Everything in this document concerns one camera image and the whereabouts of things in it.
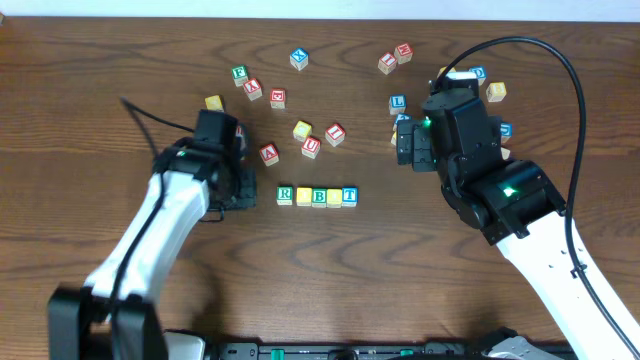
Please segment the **blue T block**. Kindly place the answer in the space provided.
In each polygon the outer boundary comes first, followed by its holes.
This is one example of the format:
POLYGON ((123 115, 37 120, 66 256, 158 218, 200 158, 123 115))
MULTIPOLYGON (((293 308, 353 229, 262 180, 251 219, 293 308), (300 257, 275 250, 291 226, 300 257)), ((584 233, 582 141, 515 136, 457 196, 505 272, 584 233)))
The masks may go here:
POLYGON ((342 188, 342 206, 356 207, 358 204, 359 192, 357 187, 342 188))

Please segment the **green B block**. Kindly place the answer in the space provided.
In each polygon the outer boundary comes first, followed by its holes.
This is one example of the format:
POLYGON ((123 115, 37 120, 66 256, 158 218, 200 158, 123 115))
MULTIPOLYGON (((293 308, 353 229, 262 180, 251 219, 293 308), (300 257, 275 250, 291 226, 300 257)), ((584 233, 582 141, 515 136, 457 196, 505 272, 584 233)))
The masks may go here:
POLYGON ((327 207, 327 189, 326 188, 312 189, 312 206, 314 208, 327 207))

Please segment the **yellow O block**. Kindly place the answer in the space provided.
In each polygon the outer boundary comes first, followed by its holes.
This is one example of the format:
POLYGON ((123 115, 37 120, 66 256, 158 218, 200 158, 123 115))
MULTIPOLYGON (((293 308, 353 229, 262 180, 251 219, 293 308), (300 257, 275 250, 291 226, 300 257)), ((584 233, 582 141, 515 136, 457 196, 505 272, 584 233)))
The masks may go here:
POLYGON ((327 190, 327 207, 341 208, 343 204, 343 191, 341 188, 330 188, 327 190))
POLYGON ((312 205, 313 189, 311 187, 298 187, 296 189, 296 205, 309 207, 312 205))

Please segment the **green R block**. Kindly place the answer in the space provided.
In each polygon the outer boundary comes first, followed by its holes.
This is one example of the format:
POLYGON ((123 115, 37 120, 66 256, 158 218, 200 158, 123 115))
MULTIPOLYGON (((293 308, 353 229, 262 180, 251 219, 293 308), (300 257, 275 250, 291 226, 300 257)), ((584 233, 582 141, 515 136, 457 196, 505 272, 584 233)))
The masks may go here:
POLYGON ((289 206, 293 204, 294 188, 292 186, 278 186, 276 202, 279 206, 289 206))

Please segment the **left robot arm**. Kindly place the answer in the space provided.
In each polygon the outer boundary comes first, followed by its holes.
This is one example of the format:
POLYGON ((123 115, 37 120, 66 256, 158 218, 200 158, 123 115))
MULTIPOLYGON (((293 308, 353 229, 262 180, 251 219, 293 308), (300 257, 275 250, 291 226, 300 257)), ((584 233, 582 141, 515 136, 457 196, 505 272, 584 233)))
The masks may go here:
POLYGON ((162 328, 155 303, 200 222, 256 205, 246 131, 202 110, 188 137, 156 152, 147 192, 117 246, 79 289, 58 287, 48 307, 52 359, 213 359, 205 337, 162 328))

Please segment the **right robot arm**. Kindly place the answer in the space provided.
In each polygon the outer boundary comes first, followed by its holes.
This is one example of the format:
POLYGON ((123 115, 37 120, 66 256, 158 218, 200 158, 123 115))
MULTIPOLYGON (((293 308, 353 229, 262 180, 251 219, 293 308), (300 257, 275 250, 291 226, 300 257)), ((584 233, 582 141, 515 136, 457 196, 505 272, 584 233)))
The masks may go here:
POLYGON ((449 206, 524 276, 578 358, 638 358, 638 322, 544 171, 504 158, 501 119, 468 88, 432 95, 423 111, 422 119, 397 123, 399 164, 437 172, 449 206))

